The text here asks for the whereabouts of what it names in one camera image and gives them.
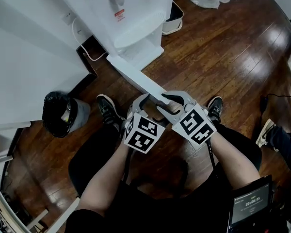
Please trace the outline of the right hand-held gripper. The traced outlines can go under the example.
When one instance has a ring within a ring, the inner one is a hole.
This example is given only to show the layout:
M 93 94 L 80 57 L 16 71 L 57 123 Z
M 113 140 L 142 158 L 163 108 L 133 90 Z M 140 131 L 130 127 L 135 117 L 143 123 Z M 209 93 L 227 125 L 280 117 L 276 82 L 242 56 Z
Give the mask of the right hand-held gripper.
M 211 122 L 207 109 L 198 104 L 185 91 L 174 90 L 162 93 L 162 96 L 177 104 L 175 110 L 157 104 L 157 110 L 172 124 L 172 130 L 188 141 L 202 145 L 217 132 Z

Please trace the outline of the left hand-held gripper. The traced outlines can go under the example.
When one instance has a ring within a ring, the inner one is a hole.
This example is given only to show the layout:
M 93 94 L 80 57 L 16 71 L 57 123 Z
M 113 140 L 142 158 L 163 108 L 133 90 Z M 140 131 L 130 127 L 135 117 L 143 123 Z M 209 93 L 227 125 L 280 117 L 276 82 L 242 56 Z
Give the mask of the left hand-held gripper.
M 128 118 L 124 121 L 124 144 L 141 153 L 148 153 L 165 131 L 166 118 L 150 119 L 143 106 L 149 93 L 139 96 L 130 106 Z

